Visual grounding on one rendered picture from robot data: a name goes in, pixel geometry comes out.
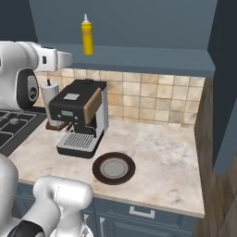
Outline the black gas hob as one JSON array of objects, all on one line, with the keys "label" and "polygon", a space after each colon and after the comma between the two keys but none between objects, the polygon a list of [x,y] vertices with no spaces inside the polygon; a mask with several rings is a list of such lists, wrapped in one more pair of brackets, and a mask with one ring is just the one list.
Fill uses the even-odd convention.
[{"label": "black gas hob", "polygon": [[0,109],[0,153],[10,156],[46,119],[45,109],[27,111]]}]

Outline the blue wall shelf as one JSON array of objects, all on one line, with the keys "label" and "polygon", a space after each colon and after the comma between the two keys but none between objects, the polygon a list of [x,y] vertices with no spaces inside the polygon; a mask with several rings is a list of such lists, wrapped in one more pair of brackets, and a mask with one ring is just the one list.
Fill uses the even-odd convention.
[{"label": "blue wall shelf", "polygon": [[81,44],[48,44],[45,47],[72,53],[73,69],[96,69],[212,78],[215,65],[206,50],[101,46],[92,56]]}]

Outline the white paper towel roll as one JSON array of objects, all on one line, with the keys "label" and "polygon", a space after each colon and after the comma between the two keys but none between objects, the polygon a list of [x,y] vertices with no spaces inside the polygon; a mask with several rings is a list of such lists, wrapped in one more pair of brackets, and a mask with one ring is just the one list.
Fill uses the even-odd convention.
[{"label": "white paper towel roll", "polygon": [[46,82],[42,82],[40,84],[42,97],[44,100],[44,108],[47,116],[47,122],[45,128],[51,131],[61,131],[66,126],[68,126],[67,122],[52,120],[50,111],[49,111],[49,102],[59,93],[58,83],[54,81],[50,81],[49,79]]}]

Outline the yellow condiment bottle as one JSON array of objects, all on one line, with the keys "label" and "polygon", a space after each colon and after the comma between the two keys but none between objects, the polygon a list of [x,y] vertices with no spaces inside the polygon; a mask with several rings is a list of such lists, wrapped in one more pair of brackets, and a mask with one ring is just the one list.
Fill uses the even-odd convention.
[{"label": "yellow condiment bottle", "polygon": [[81,23],[81,36],[83,43],[83,53],[86,56],[91,56],[94,54],[94,40],[93,40],[93,25],[90,20],[88,20],[87,15],[84,15],[84,20]]}]

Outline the blue tall cabinet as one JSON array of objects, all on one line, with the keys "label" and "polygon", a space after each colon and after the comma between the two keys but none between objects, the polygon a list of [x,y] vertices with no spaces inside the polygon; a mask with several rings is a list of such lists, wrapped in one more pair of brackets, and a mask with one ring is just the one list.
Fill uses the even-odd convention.
[{"label": "blue tall cabinet", "polygon": [[218,0],[208,44],[213,78],[213,170],[224,174],[237,151],[237,0]]}]

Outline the brown round plate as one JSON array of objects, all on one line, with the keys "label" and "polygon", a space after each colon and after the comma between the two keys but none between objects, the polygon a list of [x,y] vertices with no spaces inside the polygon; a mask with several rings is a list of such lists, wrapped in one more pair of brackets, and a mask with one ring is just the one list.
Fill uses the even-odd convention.
[{"label": "brown round plate", "polygon": [[109,152],[99,156],[93,163],[94,177],[107,185],[120,185],[135,174],[134,161],[120,152]]}]

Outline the blue drawer front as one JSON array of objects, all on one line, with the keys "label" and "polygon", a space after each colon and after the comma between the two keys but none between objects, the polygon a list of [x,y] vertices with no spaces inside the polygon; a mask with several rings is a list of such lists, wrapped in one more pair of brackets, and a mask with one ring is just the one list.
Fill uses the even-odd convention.
[{"label": "blue drawer front", "polygon": [[155,210],[155,219],[143,218],[129,214],[130,206],[121,202],[115,202],[100,198],[94,198],[94,213],[111,218],[125,218],[131,221],[138,221],[142,224],[149,224],[155,227],[164,228],[173,234],[173,237],[193,237],[194,228],[199,218],[189,217],[183,214],[177,214],[144,206],[135,206],[137,211],[149,213]]}]

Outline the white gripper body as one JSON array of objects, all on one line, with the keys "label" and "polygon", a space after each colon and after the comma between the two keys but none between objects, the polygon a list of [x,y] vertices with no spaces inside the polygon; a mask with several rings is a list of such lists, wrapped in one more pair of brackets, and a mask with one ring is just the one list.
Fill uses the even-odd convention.
[{"label": "white gripper body", "polygon": [[72,54],[67,52],[57,52],[57,67],[64,69],[72,64]]}]

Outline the black silver coffee machine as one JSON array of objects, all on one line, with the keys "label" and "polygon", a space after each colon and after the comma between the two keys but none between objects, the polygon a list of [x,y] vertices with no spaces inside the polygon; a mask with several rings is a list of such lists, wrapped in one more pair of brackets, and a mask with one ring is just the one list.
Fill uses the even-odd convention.
[{"label": "black silver coffee machine", "polygon": [[51,118],[69,123],[59,154],[92,158],[108,128],[107,84],[75,80],[49,102]]}]

